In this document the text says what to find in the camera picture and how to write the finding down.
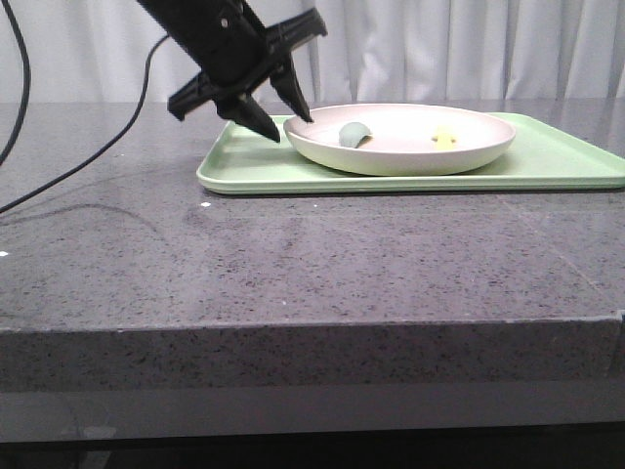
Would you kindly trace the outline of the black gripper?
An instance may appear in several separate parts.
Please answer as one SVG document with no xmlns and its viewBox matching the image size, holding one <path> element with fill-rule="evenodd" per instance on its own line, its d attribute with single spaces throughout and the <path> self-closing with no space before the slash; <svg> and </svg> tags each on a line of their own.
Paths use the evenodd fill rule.
<svg viewBox="0 0 625 469">
<path fill-rule="evenodd" d="M 208 101 L 217 113 L 276 143 L 280 133 L 252 98 L 269 81 L 281 100 L 305 122 L 313 122 L 301 90 L 292 51 L 327 34 L 315 8 L 271 26 L 245 1 L 142 1 L 140 5 L 200 67 L 170 97 L 179 120 Z"/>
</svg>

